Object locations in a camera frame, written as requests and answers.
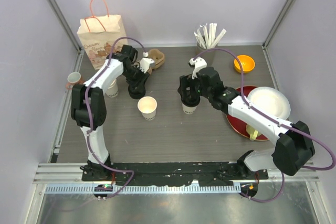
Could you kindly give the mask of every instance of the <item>yellow object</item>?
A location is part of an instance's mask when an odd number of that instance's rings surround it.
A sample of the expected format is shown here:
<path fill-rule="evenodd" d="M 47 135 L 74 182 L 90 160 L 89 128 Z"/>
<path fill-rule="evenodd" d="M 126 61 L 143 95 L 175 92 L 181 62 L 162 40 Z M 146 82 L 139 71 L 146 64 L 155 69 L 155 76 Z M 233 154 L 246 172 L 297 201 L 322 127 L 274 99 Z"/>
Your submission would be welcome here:
<path fill-rule="evenodd" d="M 251 72 L 256 66 L 256 63 L 254 62 L 254 60 L 248 55 L 239 55 L 238 59 L 240 60 L 241 65 L 243 66 L 244 73 Z M 237 60 L 234 61 L 234 65 L 235 65 L 236 71 L 240 73 L 241 72 L 240 66 Z"/>
<path fill-rule="evenodd" d="M 250 125 L 246 125 L 246 132 L 250 135 L 250 140 L 254 141 L 258 136 L 261 135 L 255 128 L 252 128 Z"/>

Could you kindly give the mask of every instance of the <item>red tray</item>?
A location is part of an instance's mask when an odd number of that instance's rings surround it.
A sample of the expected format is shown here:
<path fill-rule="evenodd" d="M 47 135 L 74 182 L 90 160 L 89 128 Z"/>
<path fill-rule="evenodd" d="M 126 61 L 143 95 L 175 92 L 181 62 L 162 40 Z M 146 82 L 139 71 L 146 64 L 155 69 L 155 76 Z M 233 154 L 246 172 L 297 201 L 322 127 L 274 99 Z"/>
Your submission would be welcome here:
<path fill-rule="evenodd" d="M 244 95 L 247 97 L 250 92 L 257 88 L 256 86 L 244 86 Z M 239 120 L 237 118 L 234 118 L 233 116 L 226 115 L 226 118 L 231 125 L 231 127 L 240 135 L 250 138 L 250 135 L 246 132 L 246 123 L 244 123 L 242 120 Z M 256 141 L 266 141 L 268 140 L 264 135 L 260 135 L 256 138 Z"/>

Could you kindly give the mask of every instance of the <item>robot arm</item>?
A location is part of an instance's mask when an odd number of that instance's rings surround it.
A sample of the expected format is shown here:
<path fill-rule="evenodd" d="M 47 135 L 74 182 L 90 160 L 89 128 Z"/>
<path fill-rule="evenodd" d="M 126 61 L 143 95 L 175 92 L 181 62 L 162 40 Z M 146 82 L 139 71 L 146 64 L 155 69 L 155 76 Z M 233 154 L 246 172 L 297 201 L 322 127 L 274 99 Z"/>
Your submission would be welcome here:
<path fill-rule="evenodd" d="M 275 148 L 270 150 L 245 153 L 241 159 L 247 170 L 256 172 L 261 169 L 278 168 L 292 176 L 315 154 L 311 139 L 280 126 L 284 124 L 309 134 L 307 125 L 300 121 L 293 124 L 259 109 L 280 122 L 275 124 L 252 110 L 250 108 L 252 103 L 248 101 L 249 104 L 246 104 L 239 91 L 225 87 L 218 72 L 213 67 L 207 67 L 202 58 L 191 59 L 189 64 L 195 69 L 192 74 L 180 77 L 178 92 L 182 103 L 197 106 L 200 97 L 203 96 L 215 109 L 246 122 L 275 145 Z"/>
<path fill-rule="evenodd" d="M 89 90 L 90 107 L 93 116 L 93 131 L 90 133 L 90 145 L 97 158 L 107 166 L 111 165 L 110 156 L 105 146 L 103 136 L 103 123 L 106 119 L 106 105 L 104 94 L 112 82 L 120 75 L 126 77 L 129 85 L 128 91 L 130 97 L 140 99 L 145 95 L 145 83 L 150 76 L 148 70 L 155 66 L 155 61 L 147 58 L 148 53 L 140 62 L 136 62 L 138 52 L 131 46 L 124 45 L 121 52 L 114 53 L 112 59 L 107 59 L 101 69 L 84 84 L 76 84 L 72 88 L 71 97 L 71 118 L 77 122 L 81 128 L 86 142 L 87 132 L 90 130 L 89 113 L 85 104 L 85 91 L 88 85 L 93 81 L 94 84 Z M 97 160 L 89 151 L 87 171 L 96 170 L 96 174 L 106 175 L 106 171 L 99 165 Z"/>

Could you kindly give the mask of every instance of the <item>paper bag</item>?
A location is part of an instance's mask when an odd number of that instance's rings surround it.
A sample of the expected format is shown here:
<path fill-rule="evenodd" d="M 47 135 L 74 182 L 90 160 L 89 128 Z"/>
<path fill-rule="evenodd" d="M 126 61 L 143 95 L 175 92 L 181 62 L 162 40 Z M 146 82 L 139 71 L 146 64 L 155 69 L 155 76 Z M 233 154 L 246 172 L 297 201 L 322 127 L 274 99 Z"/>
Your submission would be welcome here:
<path fill-rule="evenodd" d="M 93 14 L 92 1 L 90 3 L 92 17 L 80 20 L 77 35 L 94 69 L 100 69 L 109 56 L 113 43 L 116 39 L 125 37 L 126 32 L 121 16 L 110 15 L 105 0 L 103 1 L 108 14 L 99 17 Z M 119 40 L 113 52 L 120 51 L 124 44 L 128 44 L 127 39 Z"/>

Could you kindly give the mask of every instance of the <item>white wall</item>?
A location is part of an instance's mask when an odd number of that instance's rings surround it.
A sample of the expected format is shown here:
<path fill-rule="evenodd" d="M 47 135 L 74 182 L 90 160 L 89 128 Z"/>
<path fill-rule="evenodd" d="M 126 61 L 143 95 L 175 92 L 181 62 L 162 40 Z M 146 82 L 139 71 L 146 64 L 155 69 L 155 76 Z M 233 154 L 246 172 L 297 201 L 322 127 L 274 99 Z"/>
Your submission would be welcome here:
<path fill-rule="evenodd" d="M 336 0 L 296 0 L 275 34 L 269 53 L 292 118 L 306 122 L 311 134 L 336 152 Z M 331 163 L 315 144 L 316 166 Z M 336 169 L 320 172 L 330 209 L 335 210 Z"/>
<path fill-rule="evenodd" d="M 0 222 L 23 223 L 76 51 L 46 0 L 0 0 Z"/>
<path fill-rule="evenodd" d="M 56 0 L 74 33 L 91 16 L 90 0 Z M 201 23 L 217 22 L 228 31 L 223 43 L 264 42 L 285 0 L 106 0 L 121 14 L 126 32 L 146 45 L 194 44 Z M 99 0 L 96 15 L 105 15 Z"/>

